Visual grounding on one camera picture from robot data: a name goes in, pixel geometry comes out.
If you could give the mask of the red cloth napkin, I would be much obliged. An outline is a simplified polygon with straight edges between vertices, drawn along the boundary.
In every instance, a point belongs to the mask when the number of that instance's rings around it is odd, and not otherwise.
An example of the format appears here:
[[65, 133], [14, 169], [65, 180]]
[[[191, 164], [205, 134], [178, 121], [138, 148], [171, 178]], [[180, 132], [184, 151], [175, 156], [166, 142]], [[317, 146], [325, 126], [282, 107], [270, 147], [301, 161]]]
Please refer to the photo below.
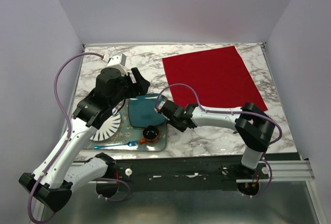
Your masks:
[[235, 108], [247, 102], [267, 106], [234, 46], [163, 58], [176, 104], [186, 107], [198, 96], [206, 107]]

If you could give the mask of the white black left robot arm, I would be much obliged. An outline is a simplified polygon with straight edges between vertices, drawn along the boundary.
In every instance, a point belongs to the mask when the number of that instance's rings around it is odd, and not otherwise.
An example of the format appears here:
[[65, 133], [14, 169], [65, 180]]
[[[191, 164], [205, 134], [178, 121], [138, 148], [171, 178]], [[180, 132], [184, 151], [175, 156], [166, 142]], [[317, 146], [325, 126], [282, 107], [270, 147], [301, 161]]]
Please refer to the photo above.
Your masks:
[[115, 107], [125, 99], [146, 95], [149, 86], [136, 67], [126, 75], [114, 67], [104, 68], [96, 78], [96, 86], [78, 103], [68, 130], [53, 151], [32, 173], [20, 176], [19, 183], [29, 192], [29, 198], [36, 198], [56, 213], [78, 188], [98, 178], [111, 179], [115, 161], [105, 154], [96, 155], [76, 170], [69, 168]]

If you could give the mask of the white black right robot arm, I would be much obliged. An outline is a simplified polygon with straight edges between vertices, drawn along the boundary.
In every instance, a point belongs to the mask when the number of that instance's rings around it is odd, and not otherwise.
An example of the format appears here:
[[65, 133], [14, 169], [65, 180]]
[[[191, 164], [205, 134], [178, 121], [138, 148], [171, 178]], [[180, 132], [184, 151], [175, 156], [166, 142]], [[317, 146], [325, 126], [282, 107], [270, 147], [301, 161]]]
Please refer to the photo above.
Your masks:
[[181, 132], [204, 126], [237, 131], [246, 146], [238, 165], [238, 173], [243, 178], [250, 178], [257, 172], [258, 163], [268, 150], [276, 127], [276, 123], [251, 102], [243, 107], [222, 109], [197, 104], [183, 108], [167, 100], [158, 107], [158, 113]]

